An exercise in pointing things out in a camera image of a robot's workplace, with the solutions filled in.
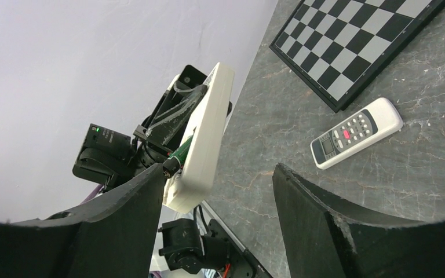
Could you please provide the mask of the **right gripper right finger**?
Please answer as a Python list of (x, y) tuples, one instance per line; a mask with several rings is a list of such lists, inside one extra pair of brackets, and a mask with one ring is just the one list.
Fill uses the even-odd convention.
[(445, 220), (367, 209), (282, 163), (272, 184), (291, 277), (445, 277)]

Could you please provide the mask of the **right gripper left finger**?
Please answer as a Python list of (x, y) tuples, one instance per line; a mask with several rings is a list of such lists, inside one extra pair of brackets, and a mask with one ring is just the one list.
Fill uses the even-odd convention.
[(164, 186), (158, 163), (45, 220), (0, 222), (0, 277), (147, 277)]

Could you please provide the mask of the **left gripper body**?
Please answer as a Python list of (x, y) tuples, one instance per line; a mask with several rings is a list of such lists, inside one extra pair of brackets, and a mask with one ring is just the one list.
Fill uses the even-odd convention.
[(209, 74), (191, 65), (176, 75), (153, 114), (134, 131), (146, 146), (166, 153), (192, 137), (191, 153), (218, 152), (231, 110), (232, 68), (217, 64)]

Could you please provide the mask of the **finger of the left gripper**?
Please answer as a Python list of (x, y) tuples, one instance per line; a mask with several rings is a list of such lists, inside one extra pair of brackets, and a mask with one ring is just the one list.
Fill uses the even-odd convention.
[(207, 92), (207, 85), (193, 89), (180, 89), (174, 85), (174, 92), (182, 96), (181, 101), (154, 118), (145, 132), (147, 141), (156, 145), (168, 145), (187, 122), (194, 109)]

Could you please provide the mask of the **long white remote control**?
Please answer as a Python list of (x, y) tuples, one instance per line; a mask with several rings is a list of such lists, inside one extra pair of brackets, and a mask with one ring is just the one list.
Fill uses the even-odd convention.
[(230, 96), (234, 70), (217, 63), (204, 85), (207, 91), (192, 112), (182, 142), (191, 139), (184, 167), (165, 184), (163, 204), (182, 214), (205, 200), (213, 187)]

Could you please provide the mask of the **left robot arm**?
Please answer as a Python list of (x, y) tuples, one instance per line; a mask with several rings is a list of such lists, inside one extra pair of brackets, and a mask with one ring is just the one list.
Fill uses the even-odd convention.
[(209, 191), (232, 109), (234, 77), (223, 63), (209, 74), (187, 65), (132, 136), (91, 124), (72, 168), (74, 176), (109, 191), (160, 163), (165, 178), (176, 186)]

